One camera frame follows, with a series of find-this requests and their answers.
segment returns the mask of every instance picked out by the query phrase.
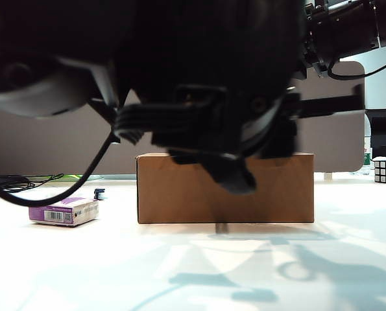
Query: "brown cardboard box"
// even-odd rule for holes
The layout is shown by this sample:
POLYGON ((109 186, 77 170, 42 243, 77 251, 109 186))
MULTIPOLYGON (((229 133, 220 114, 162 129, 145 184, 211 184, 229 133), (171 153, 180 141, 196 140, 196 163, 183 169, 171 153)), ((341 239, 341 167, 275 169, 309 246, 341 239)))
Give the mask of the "brown cardboard box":
POLYGON ((137 157, 138 222, 313 222, 313 154, 247 160, 254 194, 233 195, 198 164, 177 165, 167 154, 137 157))

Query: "black cable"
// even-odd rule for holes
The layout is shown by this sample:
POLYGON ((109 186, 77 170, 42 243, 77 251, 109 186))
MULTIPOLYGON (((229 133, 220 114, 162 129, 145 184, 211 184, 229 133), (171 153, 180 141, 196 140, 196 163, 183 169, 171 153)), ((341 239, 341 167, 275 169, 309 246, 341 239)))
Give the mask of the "black cable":
POLYGON ((333 60, 331 62, 330 66, 328 67, 327 72, 328 72, 328 76, 330 78, 333 78, 335 80, 341 80, 341 81, 350 81, 350 80, 367 78, 368 76, 372 76, 372 75, 379 73, 380 71, 386 69, 386 65, 384 65, 383 67, 380 67, 379 69, 377 69, 371 73, 364 74, 364 75, 337 75, 337 74, 333 73, 333 68, 334 68, 336 61, 337 60, 333 60))
POLYGON ((90 166, 88 167, 87 171, 72 187, 70 187, 63 193, 44 200, 27 200, 23 198, 18 198, 17 196, 13 196, 12 194, 4 191, 4 189, 0 187, 0 198, 10 203, 13 203, 16 205, 22 205, 26 207, 41 207, 41 206, 51 205, 66 199, 68 196, 72 195, 77 189, 79 189, 88 180, 89 176, 93 173, 96 166, 99 164, 103 155, 106 153, 110 144, 114 140, 115 140, 115 135, 111 132, 106 138, 106 140, 104 141, 101 149, 99 150, 99 152, 97 153, 93 161, 90 163, 90 166))
POLYGON ((0 182, 0 187, 9 193, 19 193, 26 190, 35 189, 50 181, 60 179, 64 174, 57 175, 39 175, 39 176, 19 176, 19 175, 0 175, 0 179, 6 181, 0 182), (43 178, 43 180, 33 180, 34 178, 43 178))

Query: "white bottle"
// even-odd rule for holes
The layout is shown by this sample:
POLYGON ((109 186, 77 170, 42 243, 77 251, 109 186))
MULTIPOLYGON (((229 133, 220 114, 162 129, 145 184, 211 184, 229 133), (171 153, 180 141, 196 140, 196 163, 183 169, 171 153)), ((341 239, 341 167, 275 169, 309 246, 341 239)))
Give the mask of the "white bottle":
POLYGON ((357 172, 352 172, 355 175, 369 175, 373 169, 370 121, 366 115, 364 117, 364 161, 363 166, 357 172))

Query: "small purple box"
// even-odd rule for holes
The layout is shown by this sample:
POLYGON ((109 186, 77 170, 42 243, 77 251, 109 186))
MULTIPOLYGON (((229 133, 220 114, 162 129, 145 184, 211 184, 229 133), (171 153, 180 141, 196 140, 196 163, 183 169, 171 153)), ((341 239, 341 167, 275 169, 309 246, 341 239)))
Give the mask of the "small purple box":
POLYGON ((29 207, 30 220, 40 224, 75 226, 95 219, 99 201, 85 198, 67 198, 56 204, 29 207))

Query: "table surface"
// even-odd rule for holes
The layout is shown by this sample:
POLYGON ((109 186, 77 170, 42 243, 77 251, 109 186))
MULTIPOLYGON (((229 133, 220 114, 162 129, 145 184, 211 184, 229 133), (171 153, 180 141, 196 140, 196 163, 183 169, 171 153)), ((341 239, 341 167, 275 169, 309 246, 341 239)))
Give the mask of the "table surface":
POLYGON ((85 184, 74 196, 108 198, 76 228, 0 200, 0 310, 386 311, 386 184, 372 178, 316 175, 314 224, 139 225, 134 181, 85 184))

